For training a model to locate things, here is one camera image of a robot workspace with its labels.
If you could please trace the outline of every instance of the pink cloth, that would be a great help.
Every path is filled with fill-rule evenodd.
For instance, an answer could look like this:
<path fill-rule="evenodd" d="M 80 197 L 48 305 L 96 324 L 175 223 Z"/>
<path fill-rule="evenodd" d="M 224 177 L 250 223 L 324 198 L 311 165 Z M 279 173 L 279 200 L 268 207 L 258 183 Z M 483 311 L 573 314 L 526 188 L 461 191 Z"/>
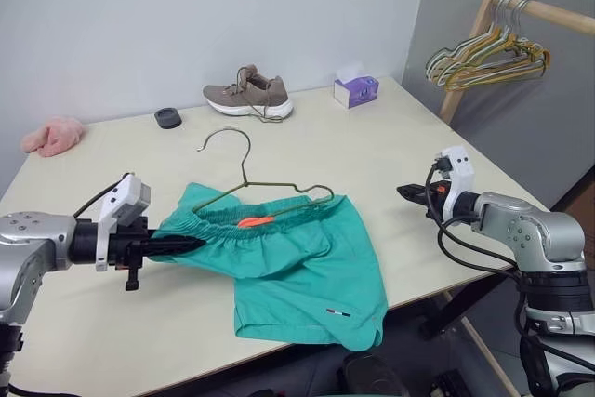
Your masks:
<path fill-rule="evenodd" d="M 20 148 L 25 152 L 37 151 L 42 157 L 51 157 L 68 151 L 81 140 L 83 125 L 74 118 L 52 118 L 35 132 L 25 135 Z"/>

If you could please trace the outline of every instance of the table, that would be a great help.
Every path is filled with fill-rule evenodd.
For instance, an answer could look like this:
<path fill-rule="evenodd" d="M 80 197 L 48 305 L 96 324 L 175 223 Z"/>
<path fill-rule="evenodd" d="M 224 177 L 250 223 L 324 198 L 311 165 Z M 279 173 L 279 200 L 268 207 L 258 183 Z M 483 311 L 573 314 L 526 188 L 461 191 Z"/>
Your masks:
<path fill-rule="evenodd" d="M 237 126 L 252 139 L 246 162 L 254 180 L 322 183 L 347 194 L 362 215 L 377 251 L 391 307 L 482 276 L 446 258 L 425 209 L 403 200 L 395 187 L 423 183 L 434 155 L 462 144 L 476 171 L 476 191 L 537 200 L 471 147 L 390 78 L 376 101 L 346 110 L 331 88 L 291 95 L 294 114 L 282 124 L 229 117 L 208 107 L 180 111 L 183 123 L 160 129 L 151 114 L 88 126 L 81 143 L 48 159 L 31 154 L 0 202 L 0 213 L 38 210 L 71 214 L 81 203 L 134 171 L 152 187 L 147 216 L 152 228 L 175 208 L 184 187 L 199 182 L 221 190 L 238 184 L 245 140 L 218 134 Z M 293 194 L 248 188 L 248 203 Z M 96 218 L 98 207 L 84 216 Z M 508 249 L 471 233 L 454 232 L 499 253 Z M 453 247 L 484 265 L 503 264 Z M 87 396 L 134 395 L 212 373 L 281 349 L 283 343 L 233 334 L 230 278 L 209 271 L 146 262 L 140 290 L 125 292 L 126 274 L 75 266 L 46 275 L 24 326 L 25 346 L 11 365 L 13 381 L 27 390 Z"/>

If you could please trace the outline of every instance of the tissue box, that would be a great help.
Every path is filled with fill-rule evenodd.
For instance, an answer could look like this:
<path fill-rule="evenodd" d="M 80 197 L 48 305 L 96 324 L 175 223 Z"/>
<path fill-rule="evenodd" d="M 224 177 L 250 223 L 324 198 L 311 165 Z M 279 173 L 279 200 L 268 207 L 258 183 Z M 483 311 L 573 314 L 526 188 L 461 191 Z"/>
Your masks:
<path fill-rule="evenodd" d="M 336 79 L 334 95 L 338 102 L 350 109 L 376 99 L 378 81 L 372 76 L 355 78 L 345 84 Z"/>

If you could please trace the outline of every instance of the brown sneaker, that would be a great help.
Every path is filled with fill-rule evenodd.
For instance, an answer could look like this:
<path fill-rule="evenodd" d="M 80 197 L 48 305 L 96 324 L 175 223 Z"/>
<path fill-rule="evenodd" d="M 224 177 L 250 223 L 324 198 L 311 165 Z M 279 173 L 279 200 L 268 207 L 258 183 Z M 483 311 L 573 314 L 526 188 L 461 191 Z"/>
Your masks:
<path fill-rule="evenodd" d="M 226 115 L 255 115 L 261 121 L 283 121 L 294 105 L 287 96 L 283 79 L 267 79 L 254 65 L 238 70 L 236 84 L 231 86 L 205 86 L 208 103 Z"/>

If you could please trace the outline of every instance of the shoelace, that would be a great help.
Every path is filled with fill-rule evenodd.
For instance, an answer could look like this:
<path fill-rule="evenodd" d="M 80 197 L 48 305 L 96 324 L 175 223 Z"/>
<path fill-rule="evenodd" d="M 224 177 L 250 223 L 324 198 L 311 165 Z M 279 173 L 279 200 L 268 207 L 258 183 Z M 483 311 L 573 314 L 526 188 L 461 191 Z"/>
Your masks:
<path fill-rule="evenodd" d="M 232 95 L 237 95 L 238 93 L 242 93 L 246 89 L 245 86 L 240 85 L 240 81 L 241 81 L 240 73 L 242 72 L 242 70 L 248 70 L 248 68 L 240 67 L 238 69 L 238 72 L 235 75 L 235 84 L 232 84 L 229 87 L 229 88 L 233 88 L 233 91 L 231 93 Z M 257 117 L 261 123 L 282 123 L 284 120 L 284 118 L 282 116 L 278 116 L 278 115 L 267 116 L 267 109 L 269 109 L 269 106 L 271 105 L 271 92 L 269 91 L 270 87 L 271 87 L 271 83 L 267 83 L 267 88 L 265 89 L 265 91 L 267 92 L 267 103 L 265 104 L 264 108 L 262 109 L 262 112 L 259 112 L 258 109 L 256 108 L 256 106 L 250 102 L 250 100 L 246 97 L 246 95 L 244 95 L 245 102 L 247 102 L 248 106 L 250 106 L 250 108 L 256 113 L 256 114 L 251 113 L 249 116 Z"/>

